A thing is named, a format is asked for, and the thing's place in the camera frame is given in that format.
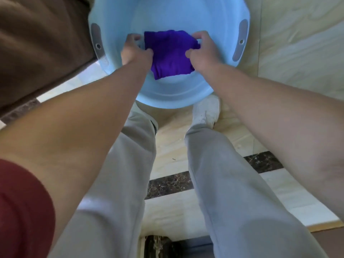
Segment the person's left hand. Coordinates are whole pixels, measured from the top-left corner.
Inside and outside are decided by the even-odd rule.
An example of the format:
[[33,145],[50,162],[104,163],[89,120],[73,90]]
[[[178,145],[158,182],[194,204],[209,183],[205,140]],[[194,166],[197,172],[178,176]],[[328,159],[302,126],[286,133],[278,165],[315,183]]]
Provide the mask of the person's left hand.
[[136,40],[140,40],[140,34],[128,34],[127,40],[124,43],[123,50],[121,52],[122,64],[126,65],[130,62],[137,61],[143,67],[147,68],[147,71],[150,70],[153,63],[153,50],[147,49],[142,50],[135,43]]

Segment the person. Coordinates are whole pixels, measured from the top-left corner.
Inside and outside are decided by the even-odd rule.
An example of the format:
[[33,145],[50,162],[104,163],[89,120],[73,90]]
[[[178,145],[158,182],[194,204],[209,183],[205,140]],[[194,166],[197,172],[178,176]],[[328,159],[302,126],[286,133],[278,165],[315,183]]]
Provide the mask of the person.
[[[344,103],[249,77],[222,63],[207,32],[193,36],[202,39],[201,49],[186,52],[195,70],[343,219]],[[50,257],[137,255],[158,129],[135,104],[153,57],[135,45],[139,38],[128,35],[123,67],[42,103],[0,131],[1,257],[46,257],[50,249]],[[219,111],[215,95],[195,104],[185,135],[215,257],[326,257],[229,140],[212,130]]]

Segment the maroon shirt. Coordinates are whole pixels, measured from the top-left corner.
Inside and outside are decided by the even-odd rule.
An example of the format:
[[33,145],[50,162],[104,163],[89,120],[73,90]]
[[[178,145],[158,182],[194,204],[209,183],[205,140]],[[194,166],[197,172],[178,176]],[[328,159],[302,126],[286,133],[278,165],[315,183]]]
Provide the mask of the maroon shirt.
[[53,202],[41,182],[0,159],[0,257],[45,258],[54,230]]

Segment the brown cloth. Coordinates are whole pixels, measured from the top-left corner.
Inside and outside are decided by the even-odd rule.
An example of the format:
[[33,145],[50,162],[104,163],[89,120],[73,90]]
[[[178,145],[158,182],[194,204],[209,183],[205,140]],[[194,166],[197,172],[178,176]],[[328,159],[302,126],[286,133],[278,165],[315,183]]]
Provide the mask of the brown cloth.
[[85,0],[0,0],[0,117],[96,60]]

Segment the hand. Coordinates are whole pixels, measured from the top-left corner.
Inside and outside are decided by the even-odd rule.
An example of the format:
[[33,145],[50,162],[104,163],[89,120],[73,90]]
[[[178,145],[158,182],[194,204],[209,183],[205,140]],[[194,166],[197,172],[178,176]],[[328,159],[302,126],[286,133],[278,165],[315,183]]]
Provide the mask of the hand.
[[153,63],[153,50],[147,49],[144,51],[140,49],[135,43],[136,40],[140,39],[141,35],[139,34],[128,34],[121,52],[122,64],[126,65],[130,62],[137,61],[149,71]]
[[207,31],[196,32],[192,37],[202,39],[200,49],[190,49],[185,53],[196,71],[202,74],[212,66],[222,63],[220,52]]

